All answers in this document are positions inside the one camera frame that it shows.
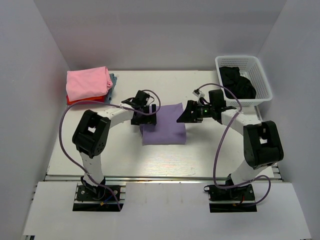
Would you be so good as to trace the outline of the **purple t shirt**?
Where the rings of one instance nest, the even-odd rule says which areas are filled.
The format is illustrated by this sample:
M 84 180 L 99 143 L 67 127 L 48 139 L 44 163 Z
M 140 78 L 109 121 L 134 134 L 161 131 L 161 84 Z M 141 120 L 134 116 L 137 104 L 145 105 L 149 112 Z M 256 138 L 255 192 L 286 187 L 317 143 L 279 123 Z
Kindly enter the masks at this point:
M 162 105 L 156 114 L 156 124 L 141 124 L 142 144 L 185 145 L 187 131 L 184 123 L 177 122 L 182 115 L 183 104 Z

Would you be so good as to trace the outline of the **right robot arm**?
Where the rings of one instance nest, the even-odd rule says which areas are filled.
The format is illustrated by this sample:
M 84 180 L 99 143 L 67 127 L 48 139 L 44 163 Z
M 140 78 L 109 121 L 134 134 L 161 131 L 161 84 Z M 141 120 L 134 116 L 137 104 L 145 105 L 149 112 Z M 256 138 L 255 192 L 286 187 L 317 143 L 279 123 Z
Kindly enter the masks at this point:
M 232 129 L 243 137 L 244 160 L 229 174 L 225 185 L 214 183 L 218 189 L 229 190 L 249 185 L 262 178 L 263 170 L 283 160 L 284 150 L 276 123 L 254 120 L 245 115 L 241 107 L 227 106 L 222 90 L 209 91 L 207 104 L 203 104 L 200 99 L 189 100 L 177 122 L 201 123 L 205 118 L 225 126 L 214 157 L 213 175 L 216 174 L 220 150 L 228 130 Z

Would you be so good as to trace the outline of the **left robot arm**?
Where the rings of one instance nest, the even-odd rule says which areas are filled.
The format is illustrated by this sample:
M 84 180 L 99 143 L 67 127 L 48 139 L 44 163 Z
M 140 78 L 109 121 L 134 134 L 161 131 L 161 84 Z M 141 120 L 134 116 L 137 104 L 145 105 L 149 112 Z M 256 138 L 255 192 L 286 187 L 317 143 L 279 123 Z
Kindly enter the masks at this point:
M 101 154 L 110 129 L 126 121 L 134 126 L 157 124 L 157 107 L 148 104 L 150 98 L 147 90 L 139 90 L 135 97 L 123 100 L 119 106 L 107 108 L 102 114 L 92 110 L 83 113 L 72 142 L 80 153 L 85 169 L 81 182 L 92 193 L 97 194 L 105 184 Z

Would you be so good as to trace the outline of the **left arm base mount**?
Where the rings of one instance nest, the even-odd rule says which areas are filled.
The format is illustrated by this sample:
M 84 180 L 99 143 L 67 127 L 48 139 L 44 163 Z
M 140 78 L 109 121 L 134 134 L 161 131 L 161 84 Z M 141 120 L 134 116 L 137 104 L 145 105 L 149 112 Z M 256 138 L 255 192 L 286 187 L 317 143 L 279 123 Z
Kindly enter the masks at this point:
M 108 186 L 113 194 L 116 196 L 118 203 L 113 194 L 103 188 L 102 192 L 98 195 L 87 189 L 82 184 L 76 187 L 73 212 L 120 212 L 125 203 L 125 186 L 109 185 Z

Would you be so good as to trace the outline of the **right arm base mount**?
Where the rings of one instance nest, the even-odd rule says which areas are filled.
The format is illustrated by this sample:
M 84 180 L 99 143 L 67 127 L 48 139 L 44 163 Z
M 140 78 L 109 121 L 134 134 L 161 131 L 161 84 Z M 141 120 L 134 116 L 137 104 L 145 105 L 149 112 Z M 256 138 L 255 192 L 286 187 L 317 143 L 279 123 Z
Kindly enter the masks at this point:
M 203 190 L 209 196 L 210 213 L 257 212 L 256 198 L 251 184 L 231 189 L 206 185 Z

